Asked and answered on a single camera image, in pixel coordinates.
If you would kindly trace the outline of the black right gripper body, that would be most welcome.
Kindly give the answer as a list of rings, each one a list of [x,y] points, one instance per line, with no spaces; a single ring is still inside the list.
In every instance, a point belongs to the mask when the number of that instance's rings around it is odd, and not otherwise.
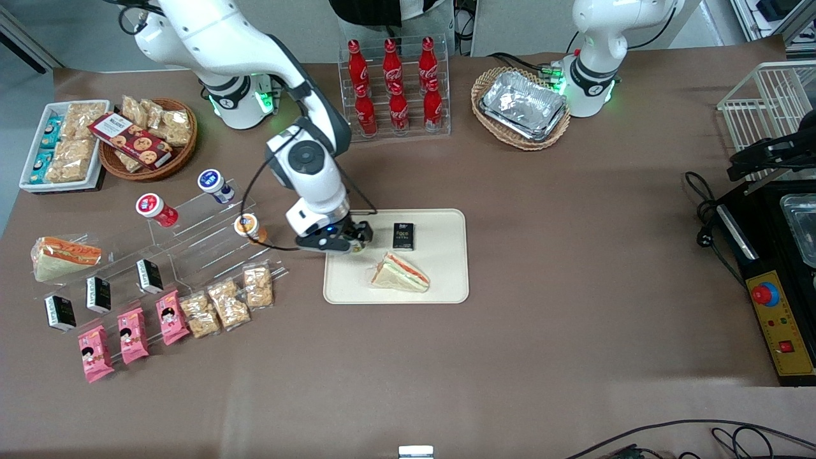
[[[356,223],[351,219],[344,219],[316,232],[317,248],[322,251],[336,252],[338,247],[351,245],[353,252],[361,250],[361,244],[356,241]]]

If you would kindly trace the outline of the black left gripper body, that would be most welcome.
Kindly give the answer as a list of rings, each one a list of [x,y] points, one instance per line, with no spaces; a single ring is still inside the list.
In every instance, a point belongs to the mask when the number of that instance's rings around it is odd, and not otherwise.
[[[764,139],[759,146],[759,165],[764,168],[803,170],[815,166],[814,127],[775,139]]]

